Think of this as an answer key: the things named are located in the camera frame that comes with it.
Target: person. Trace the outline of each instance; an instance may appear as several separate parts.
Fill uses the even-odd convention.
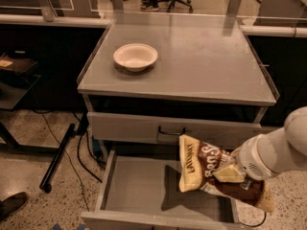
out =
[[[142,12],[158,12],[159,6],[157,0],[142,0]]]
[[[28,201],[29,196],[24,192],[11,195],[3,201],[0,200],[0,221],[22,209]]]

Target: drawer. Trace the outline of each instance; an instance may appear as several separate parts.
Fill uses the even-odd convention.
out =
[[[88,112],[87,118],[95,139],[146,144],[176,144],[185,133],[221,148],[236,149],[261,129],[250,123],[114,113]]]
[[[201,191],[180,192],[180,172],[176,146],[117,143],[106,163],[95,211],[82,212],[86,226],[92,230],[241,228],[234,200]]]

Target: terrazzo floor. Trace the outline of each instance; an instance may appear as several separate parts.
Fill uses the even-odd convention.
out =
[[[71,112],[54,111],[42,116],[31,110],[1,111],[0,121],[20,144],[46,147],[58,146],[50,129],[61,140],[70,124],[77,127],[79,123]],[[51,158],[0,152],[0,199],[21,191],[30,196],[22,210],[0,222],[1,230],[87,229],[80,215],[82,211],[87,211],[87,207],[89,211],[94,210],[100,182],[89,175],[77,159],[79,139],[79,136],[75,136],[68,143],[67,153],[52,180],[50,194],[41,191],[38,185]],[[89,155],[85,136],[80,148],[84,164],[103,179],[104,169]],[[306,230],[307,172],[285,172],[270,179],[270,186],[275,199],[275,211],[268,214],[263,225],[256,229]],[[264,216],[262,211],[238,201],[237,209],[239,220],[249,225],[260,223]]]

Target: snack bag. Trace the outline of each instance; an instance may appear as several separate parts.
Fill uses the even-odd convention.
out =
[[[187,135],[179,137],[182,192],[202,190],[239,199],[271,213],[274,208],[267,180],[256,181],[236,168],[235,155]]]

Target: black handle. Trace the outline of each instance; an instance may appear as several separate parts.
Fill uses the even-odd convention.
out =
[[[163,131],[163,130],[162,130],[162,127],[160,126],[160,127],[158,128],[158,132],[159,132],[160,134],[165,134],[165,135],[176,135],[176,136],[180,136],[180,135],[182,135],[182,134],[185,134],[185,127],[182,129],[182,132],[170,132],[170,131]]]

